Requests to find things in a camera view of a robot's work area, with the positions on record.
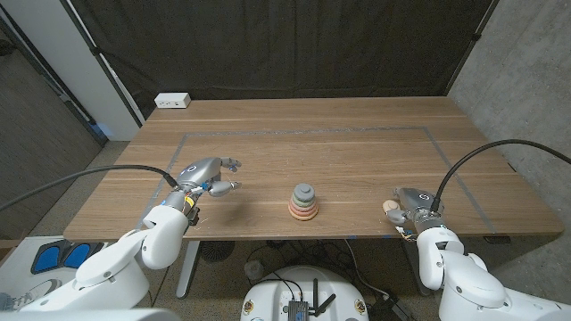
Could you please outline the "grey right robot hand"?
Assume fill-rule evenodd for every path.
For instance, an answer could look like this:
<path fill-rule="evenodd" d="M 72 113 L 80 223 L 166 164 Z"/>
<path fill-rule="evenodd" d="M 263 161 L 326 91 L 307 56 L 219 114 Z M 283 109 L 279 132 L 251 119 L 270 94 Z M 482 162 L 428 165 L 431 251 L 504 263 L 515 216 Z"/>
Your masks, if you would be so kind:
<path fill-rule="evenodd" d="M 441 206 L 431 211 L 434 195 L 416 188 L 397 187 L 393 190 L 394 198 L 383 203 L 387 218 L 396 226 L 414 226 L 417 233 L 429 228 L 443 227 Z"/>

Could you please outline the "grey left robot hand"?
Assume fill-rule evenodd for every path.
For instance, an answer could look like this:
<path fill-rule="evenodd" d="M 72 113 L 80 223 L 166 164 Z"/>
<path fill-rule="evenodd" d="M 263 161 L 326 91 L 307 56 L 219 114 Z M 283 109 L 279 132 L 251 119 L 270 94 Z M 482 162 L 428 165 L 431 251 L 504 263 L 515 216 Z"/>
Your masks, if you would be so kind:
<path fill-rule="evenodd" d="M 237 172 L 241 162 L 229 157 L 211 157 L 193 162 L 182 170 L 175 187 L 161 203 L 183 213 L 191 210 L 204 193 L 221 197 L 241 187 L 240 182 L 223 181 L 221 169 Z"/>

